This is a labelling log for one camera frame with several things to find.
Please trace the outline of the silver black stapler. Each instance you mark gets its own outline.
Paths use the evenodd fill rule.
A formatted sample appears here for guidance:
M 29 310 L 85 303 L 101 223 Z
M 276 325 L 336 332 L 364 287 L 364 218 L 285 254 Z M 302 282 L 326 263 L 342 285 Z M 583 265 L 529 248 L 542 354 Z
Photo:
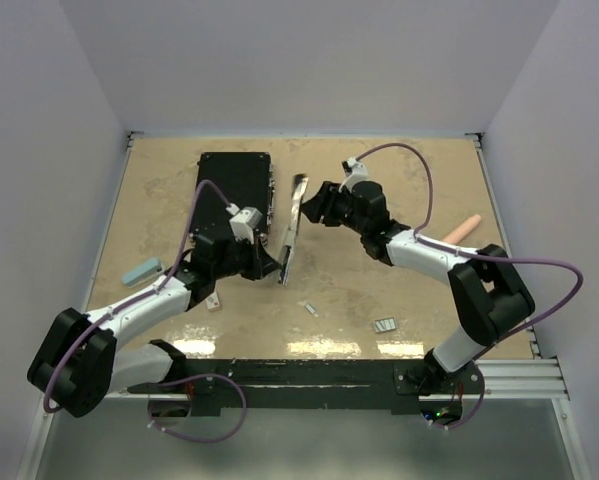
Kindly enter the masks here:
M 296 250 L 301 219 L 301 205 L 307 190 L 308 181 L 308 175 L 305 173 L 293 176 L 290 196 L 290 221 L 283 238 L 279 257 L 280 273 L 278 283 L 283 286 L 288 283 L 291 263 Z

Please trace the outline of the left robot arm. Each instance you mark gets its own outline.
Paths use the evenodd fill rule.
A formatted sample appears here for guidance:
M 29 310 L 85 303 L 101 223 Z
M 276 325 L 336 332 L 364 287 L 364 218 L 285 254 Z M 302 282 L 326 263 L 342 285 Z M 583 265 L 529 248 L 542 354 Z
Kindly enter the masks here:
M 186 380 L 183 353 L 163 340 L 152 340 L 128 355 L 120 349 L 159 323 L 204 303 L 219 280 L 240 276 L 257 281 L 280 267 L 258 240 L 200 238 L 142 290 L 90 312 L 74 308 L 60 312 L 27 379 L 42 391 L 45 412 L 64 409 L 75 418 L 123 388 L 155 384 L 164 392 L 175 392 Z

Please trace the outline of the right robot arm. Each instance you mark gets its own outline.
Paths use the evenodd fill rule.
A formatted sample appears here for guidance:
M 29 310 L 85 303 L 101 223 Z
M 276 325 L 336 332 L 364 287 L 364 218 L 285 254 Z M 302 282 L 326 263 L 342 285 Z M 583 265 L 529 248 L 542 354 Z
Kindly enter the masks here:
M 501 247 L 471 249 L 466 257 L 447 244 L 432 246 L 390 216 L 382 187 L 362 181 L 352 189 L 326 181 L 301 206 L 312 223 L 345 226 L 360 235 L 366 253 L 388 266 L 414 270 L 447 285 L 460 326 L 429 350 L 409 381 L 438 393 L 460 380 L 460 370 L 535 311 L 535 303 Z

